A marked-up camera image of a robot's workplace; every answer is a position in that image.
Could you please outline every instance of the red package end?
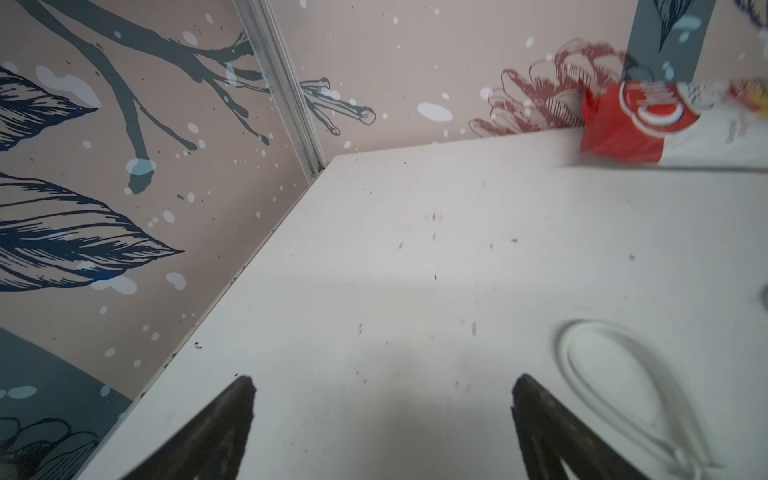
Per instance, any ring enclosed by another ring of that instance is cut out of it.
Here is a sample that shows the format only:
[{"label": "red package end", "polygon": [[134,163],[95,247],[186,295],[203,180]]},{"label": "red package end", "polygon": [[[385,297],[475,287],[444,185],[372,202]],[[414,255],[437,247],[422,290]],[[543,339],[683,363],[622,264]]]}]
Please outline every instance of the red package end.
[{"label": "red package end", "polygon": [[581,101],[581,152],[626,164],[657,164],[664,152],[664,138],[648,136],[635,127],[632,117],[621,106],[623,85],[611,85],[597,97],[586,92]]}]

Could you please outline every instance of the white table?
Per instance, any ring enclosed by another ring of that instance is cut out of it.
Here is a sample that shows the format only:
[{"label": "white table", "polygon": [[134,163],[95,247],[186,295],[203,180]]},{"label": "white table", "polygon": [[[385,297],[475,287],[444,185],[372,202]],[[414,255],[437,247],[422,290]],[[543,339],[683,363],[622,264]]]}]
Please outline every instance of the white table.
[{"label": "white table", "polygon": [[[656,475],[562,379],[577,318],[648,339],[733,478],[764,478],[768,176],[575,167],[580,135],[337,157],[81,478],[120,478],[237,374],[240,478],[525,478],[523,372]],[[632,403],[629,377],[605,378]]]}]

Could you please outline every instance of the snack bag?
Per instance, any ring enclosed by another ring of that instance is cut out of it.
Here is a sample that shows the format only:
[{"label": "snack bag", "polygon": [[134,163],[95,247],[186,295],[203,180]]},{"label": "snack bag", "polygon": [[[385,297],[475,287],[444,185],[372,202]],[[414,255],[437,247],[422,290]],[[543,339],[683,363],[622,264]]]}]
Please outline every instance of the snack bag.
[{"label": "snack bag", "polygon": [[768,83],[624,82],[582,100],[581,151],[626,164],[768,168]]}]

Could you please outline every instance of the red flower drawing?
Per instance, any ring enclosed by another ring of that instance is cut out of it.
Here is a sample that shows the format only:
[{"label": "red flower drawing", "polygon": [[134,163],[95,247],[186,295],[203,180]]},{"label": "red flower drawing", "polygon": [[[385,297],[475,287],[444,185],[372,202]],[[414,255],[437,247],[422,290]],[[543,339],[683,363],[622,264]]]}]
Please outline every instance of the red flower drawing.
[{"label": "red flower drawing", "polygon": [[625,63],[637,67],[626,51],[603,41],[575,38],[554,57],[548,55],[531,65],[527,76],[514,68],[505,69],[502,87],[494,88],[488,97],[491,120],[475,118],[469,127],[480,137],[497,137],[581,126],[582,88],[601,93],[620,81]]}]

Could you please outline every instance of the looped white strap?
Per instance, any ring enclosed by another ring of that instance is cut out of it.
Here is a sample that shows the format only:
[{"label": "looped white strap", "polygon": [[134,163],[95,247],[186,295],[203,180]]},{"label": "looped white strap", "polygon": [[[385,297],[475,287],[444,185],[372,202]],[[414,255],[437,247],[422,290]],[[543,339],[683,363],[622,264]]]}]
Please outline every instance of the looped white strap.
[{"label": "looped white strap", "polygon": [[[578,335],[597,333],[629,352],[645,369],[656,387],[670,429],[676,438],[665,438],[644,425],[635,415],[622,409],[617,402],[609,402],[589,381],[584,369],[571,354],[571,346]],[[725,478],[723,467],[718,465],[710,450],[709,442],[680,383],[646,346],[637,334],[622,326],[598,321],[579,321],[567,327],[557,341],[558,365],[565,381],[574,392],[605,422],[632,440],[637,446],[658,458],[678,475],[690,480],[714,480]]]}]

